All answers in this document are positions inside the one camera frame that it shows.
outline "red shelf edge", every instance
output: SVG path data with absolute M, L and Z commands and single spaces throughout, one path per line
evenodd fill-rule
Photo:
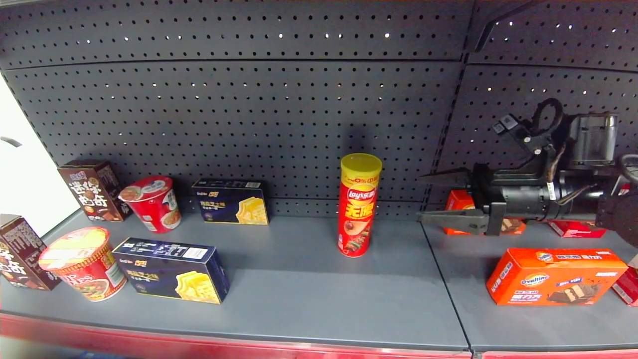
M 170 335 L 74 325 L 0 313 L 0 335 L 148 359 L 460 359 L 467 351 L 421 351 Z
M 486 351 L 482 359 L 635 359 L 638 349 L 523 353 L 517 351 Z

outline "chocolate box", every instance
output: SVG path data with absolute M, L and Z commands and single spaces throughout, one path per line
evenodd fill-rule
M 498 305 L 591 305 L 626 270 L 606 248 L 509 248 L 486 285 Z
M 138 293 L 220 304 L 230 287 L 215 247 L 128 238 L 113 256 Z
M 122 190 L 105 160 L 74 160 L 57 169 L 90 220 L 122 222 L 131 215 L 117 195 Z
M 447 197 L 446 211 L 473 210 L 474 200 L 466 190 L 451 190 Z M 514 218 L 504 218 L 501 225 L 501 234 L 521 234 L 525 231 L 525 222 Z M 449 236 L 469 234 L 454 228 L 443 228 L 443 232 Z
M 268 224 L 264 182 L 202 178 L 193 191 L 204 222 Z
M 38 265 L 46 247 L 24 218 L 0 214 L 0 271 L 14 287 L 50 291 L 60 283 Z

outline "perforated metal panel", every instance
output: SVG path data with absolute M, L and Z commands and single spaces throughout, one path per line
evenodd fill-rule
M 3 69 L 182 59 L 459 59 L 471 1 L 52 1 L 2 14 Z
M 491 32 L 485 33 L 481 50 L 470 55 L 470 63 L 638 70 L 634 1 L 534 1 L 519 11 L 497 8 L 499 4 L 477 3 L 481 16 L 471 38 L 476 41 L 484 29 Z M 497 24 L 490 27 L 490 22 Z
M 567 114 L 610 111 L 619 114 L 616 154 L 638 151 L 638 73 L 532 66 L 469 65 L 441 153 L 439 170 L 520 165 L 529 156 L 492 124 L 511 113 L 530 118 L 542 100 L 555 97 Z M 542 127 L 551 122 L 548 108 Z M 429 203 L 445 203 L 448 191 L 434 188 Z
M 263 179 L 273 197 L 334 199 L 339 159 L 385 169 L 380 199 L 421 201 L 459 63 L 152 62 L 8 70 L 56 164 L 107 158 L 124 183 L 162 173 Z

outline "lay's chip canister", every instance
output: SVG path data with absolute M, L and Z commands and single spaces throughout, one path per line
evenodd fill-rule
M 381 160 L 367 153 L 341 159 L 338 247 L 345 256 L 363 256 L 370 246 L 381 169 Z

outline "product packaging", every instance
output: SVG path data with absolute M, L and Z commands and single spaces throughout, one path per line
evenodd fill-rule
M 604 228 L 596 227 L 594 222 L 556 220 L 548 224 L 561 238 L 601 238 L 607 232 Z
M 487 291 L 498 305 L 591 305 L 625 270 L 609 249 L 510 248 Z
M 60 283 L 38 266 L 46 247 L 24 218 L 0 214 L 0 271 L 11 285 L 50 291 Z
M 215 247 L 128 238 L 113 255 L 138 293 L 220 304 L 230 287 Z
M 122 222 L 131 215 L 117 198 L 122 187 L 108 161 L 75 160 L 57 171 L 90 220 Z
M 345 256 L 363 256 L 370 246 L 382 167 L 379 158 L 367 153 L 352 153 L 341 159 L 337 245 Z
M 632 307 L 638 307 L 638 256 L 628 264 L 629 269 L 612 286 L 620 298 Z
M 52 272 L 92 302 L 109 299 L 126 278 L 115 265 L 108 230 L 78 229 L 57 239 L 42 252 L 42 269 Z
M 193 192 L 204 222 L 268 224 L 264 182 L 202 178 Z
M 146 177 L 122 190 L 126 202 L 148 228 L 155 233 L 175 229 L 182 220 L 173 191 L 173 180 L 165 176 Z
M 461 211 L 461 210 L 473 210 L 474 200 L 472 196 L 468 194 L 466 190 L 451 190 L 450 195 L 447 197 L 447 204 L 445 205 L 446 211 Z M 503 225 L 501 225 L 501 234 L 521 234 L 525 231 L 527 225 L 525 222 L 514 218 L 503 219 Z M 457 235 L 469 235 L 467 232 L 459 231 L 453 228 L 443 228 L 443 232 L 450 236 Z

